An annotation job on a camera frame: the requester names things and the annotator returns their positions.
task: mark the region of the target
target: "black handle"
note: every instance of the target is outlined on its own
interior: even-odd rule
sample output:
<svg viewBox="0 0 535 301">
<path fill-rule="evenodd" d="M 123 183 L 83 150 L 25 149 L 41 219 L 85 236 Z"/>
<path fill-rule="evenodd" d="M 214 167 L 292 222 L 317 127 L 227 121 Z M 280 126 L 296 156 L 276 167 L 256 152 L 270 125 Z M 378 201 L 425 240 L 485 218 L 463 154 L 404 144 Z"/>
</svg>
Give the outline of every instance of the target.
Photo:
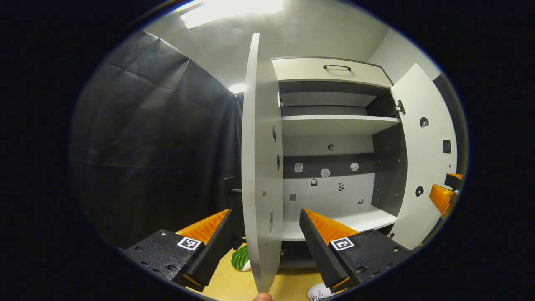
<svg viewBox="0 0 535 301">
<path fill-rule="evenodd" d="M 329 66 L 347 68 L 347 71 L 351 71 L 351 67 L 342 66 L 342 65 L 323 65 L 323 69 L 327 69 L 327 67 Z"/>
</svg>

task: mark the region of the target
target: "white shoe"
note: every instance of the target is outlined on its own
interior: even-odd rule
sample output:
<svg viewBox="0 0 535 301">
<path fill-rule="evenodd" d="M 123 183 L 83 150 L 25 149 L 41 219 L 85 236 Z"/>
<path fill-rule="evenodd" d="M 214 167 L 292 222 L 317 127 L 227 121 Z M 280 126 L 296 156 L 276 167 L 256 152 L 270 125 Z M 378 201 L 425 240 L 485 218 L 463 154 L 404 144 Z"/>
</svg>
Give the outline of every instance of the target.
<svg viewBox="0 0 535 301">
<path fill-rule="evenodd" d="M 331 289 L 325 287 L 324 283 L 318 283 L 311 287 L 308 290 L 307 297 L 311 301 L 317 301 L 321 299 L 325 299 L 327 297 L 331 297 L 333 294 L 331 293 Z"/>
</svg>

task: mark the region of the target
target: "door hinge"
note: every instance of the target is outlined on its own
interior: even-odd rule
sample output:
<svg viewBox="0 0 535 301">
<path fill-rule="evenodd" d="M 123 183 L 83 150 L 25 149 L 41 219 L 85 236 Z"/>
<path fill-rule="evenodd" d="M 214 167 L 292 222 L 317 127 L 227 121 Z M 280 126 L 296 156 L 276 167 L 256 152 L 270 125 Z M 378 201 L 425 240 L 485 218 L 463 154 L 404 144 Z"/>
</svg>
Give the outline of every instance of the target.
<svg viewBox="0 0 535 301">
<path fill-rule="evenodd" d="M 390 116 L 394 116 L 396 114 L 398 114 L 398 112 L 402 112 L 403 114 L 405 114 L 405 108 L 403 107 L 403 103 L 401 102 L 401 100 L 398 100 L 398 106 L 394 108 L 394 110 L 392 111 L 392 113 L 390 114 Z"/>
</svg>

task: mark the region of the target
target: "white shelf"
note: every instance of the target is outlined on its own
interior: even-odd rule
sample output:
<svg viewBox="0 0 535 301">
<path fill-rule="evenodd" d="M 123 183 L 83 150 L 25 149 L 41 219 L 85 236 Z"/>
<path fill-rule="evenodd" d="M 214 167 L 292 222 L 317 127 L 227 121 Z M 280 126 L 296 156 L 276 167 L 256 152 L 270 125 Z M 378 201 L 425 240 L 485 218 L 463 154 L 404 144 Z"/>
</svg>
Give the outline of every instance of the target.
<svg viewBox="0 0 535 301">
<path fill-rule="evenodd" d="M 359 232 L 391 225 L 397 219 L 394 215 L 371 205 L 368 205 L 367 208 L 360 210 L 354 215 L 331 218 Z M 282 222 L 282 240 L 289 242 L 304 241 L 304 235 L 301 227 L 299 227 L 299 221 Z"/>
<path fill-rule="evenodd" d="M 373 135 L 399 122 L 399 118 L 360 115 L 286 116 L 282 118 L 282 135 Z"/>
</svg>

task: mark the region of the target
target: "light fixture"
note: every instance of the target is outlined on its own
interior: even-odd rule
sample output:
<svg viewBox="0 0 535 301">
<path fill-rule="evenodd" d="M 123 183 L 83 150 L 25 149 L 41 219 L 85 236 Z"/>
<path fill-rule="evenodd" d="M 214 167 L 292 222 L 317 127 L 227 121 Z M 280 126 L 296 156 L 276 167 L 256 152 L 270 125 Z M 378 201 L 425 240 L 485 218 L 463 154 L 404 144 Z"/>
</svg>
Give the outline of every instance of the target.
<svg viewBox="0 0 535 301">
<path fill-rule="evenodd" d="M 232 85 L 228 88 L 232 93 L 234 94 L 238 94 L 238 93 L 242 93 L 242 92 L 245 92 L 247 90 L 247 85 L 245 84 L 237 84 L 237 85 Z"/>
<path fill-rule="evenodd" d="M 204 0 L 193 0 L 193 1 L 190 1 L 190 2 L 188 2 L 188 3 L 186 3 L 186 4 L 182 5 L 182 6 L 178 7 L 174 11 L 175 12 L 181 12 L 181 11 L 184 11 L 184 10 L 190 8 L 190 7 L 197 6 L 197 5 L 202 4 L 202 3 L 204 3 Z"/>
<path fill-rule="evenodd" d="M 203 2 L 203 5 L 180 16 L 188 29 L 247 13 L 282 11 L 282 0 L 204 0 Z"/>
</svg>

